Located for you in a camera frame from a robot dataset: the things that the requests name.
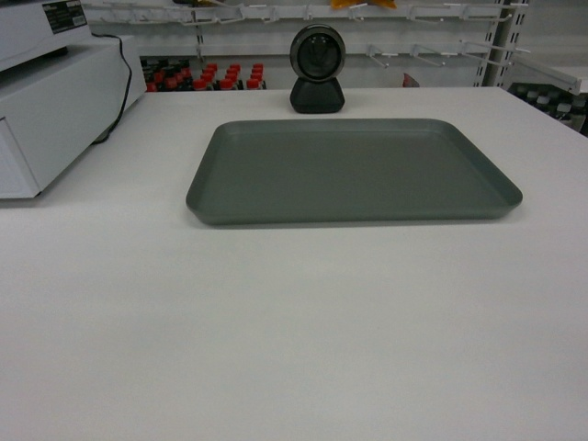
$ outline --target yellow package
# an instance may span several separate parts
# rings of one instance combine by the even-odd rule
[[[353,5],[360,5],[362,3],[366,3],[362,0],[331,0],[331,7],[333,9],[341,9],[342,7],[349,7]],[[384,7],[391,7],[392,9],[396,9],[396,5],[394,4],[394,0],[369,0],[368,3],[378,6]]]

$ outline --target camera stand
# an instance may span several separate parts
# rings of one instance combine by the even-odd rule
[[[334,113],[345,104],[336,78],[314,83],[299,78],[290,93],[290,104],[298,113]]]

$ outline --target label sticker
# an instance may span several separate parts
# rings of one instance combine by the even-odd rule
[[[43,4],[43,10],[49,20],[53,34],[80,28],[87,24],[80,0],[46,3]]]

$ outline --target webcam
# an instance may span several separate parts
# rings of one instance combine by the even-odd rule
[[[290,46],[290,64],[298,80],[290,93],[290,104],[299,113],[334,113],[345,97],[336,76],[345,62],[345,44],[327,25],[309,25]]]

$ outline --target camera lens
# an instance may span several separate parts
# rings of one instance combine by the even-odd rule
[[[326,25],[310,25],[298,33],[290,48],[290,62],[298,77],[323,82],[341,72],[345,45]]]
[[[311,79],[322,80],[335,73],[341,62],[341,50],[328,35],[317,34],[305,39],[298,51],[298,64]]]

